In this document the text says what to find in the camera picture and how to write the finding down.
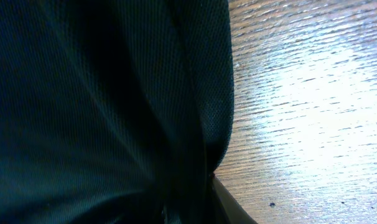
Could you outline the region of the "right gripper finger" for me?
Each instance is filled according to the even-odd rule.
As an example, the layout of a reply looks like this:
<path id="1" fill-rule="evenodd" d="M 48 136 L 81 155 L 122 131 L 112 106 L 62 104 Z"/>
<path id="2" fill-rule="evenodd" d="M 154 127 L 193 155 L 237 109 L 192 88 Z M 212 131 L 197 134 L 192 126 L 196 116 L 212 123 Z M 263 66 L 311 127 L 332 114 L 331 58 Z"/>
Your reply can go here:
<path id="1" fill-rule="evenodd" d="M 212 191 L 216 213 L 221 223 L 227 224 L 258 224 L 251 216 L 241 207 L 232 194 L 215 176 L 212 178 Z"/>

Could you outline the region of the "black t-shirt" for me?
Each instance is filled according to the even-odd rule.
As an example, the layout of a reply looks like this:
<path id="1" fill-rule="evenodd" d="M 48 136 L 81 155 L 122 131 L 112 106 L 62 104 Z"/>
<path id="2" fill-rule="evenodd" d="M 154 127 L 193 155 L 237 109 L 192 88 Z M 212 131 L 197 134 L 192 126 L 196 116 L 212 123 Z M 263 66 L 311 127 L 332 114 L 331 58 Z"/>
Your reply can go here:
<path id="1" fill-rule="evenodd" d="M 227 1 L 0 0 L 0 223 L 227 223 Z"/>

